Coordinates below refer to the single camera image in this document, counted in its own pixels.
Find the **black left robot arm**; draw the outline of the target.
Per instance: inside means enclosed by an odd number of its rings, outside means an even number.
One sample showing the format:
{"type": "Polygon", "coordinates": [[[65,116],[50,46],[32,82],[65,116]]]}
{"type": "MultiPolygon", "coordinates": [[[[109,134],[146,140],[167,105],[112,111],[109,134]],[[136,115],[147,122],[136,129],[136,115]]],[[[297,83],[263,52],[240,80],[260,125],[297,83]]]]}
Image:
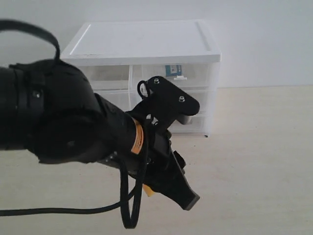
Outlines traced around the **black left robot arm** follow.
{"type": "Polygon", "coordinates": [[[132,110],[95,93],[85,75],[49,60],[0,70],[0,147],[26,149],[42,164],[101,163],[123,170],[190,210],[185,161],[171,147],[169,126],[197,114],[200,104],[161,76],[142,81],[148,95],[132,110]]]}

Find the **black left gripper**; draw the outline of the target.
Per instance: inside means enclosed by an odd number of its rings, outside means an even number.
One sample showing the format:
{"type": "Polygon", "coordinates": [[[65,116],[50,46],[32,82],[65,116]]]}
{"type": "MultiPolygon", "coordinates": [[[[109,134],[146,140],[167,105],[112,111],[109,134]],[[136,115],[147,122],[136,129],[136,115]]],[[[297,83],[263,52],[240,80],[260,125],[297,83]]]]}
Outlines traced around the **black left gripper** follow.
{"type": "Polygon", "coordinates": [[[199,201],[184,176],[185,160],[172,149],[172,134],[158,128],[151,114],[135,109],[125,114],[124,148],[128,174],[139,188],[148,185],[176,202],[183,210],[191,210],[199,201]]]}

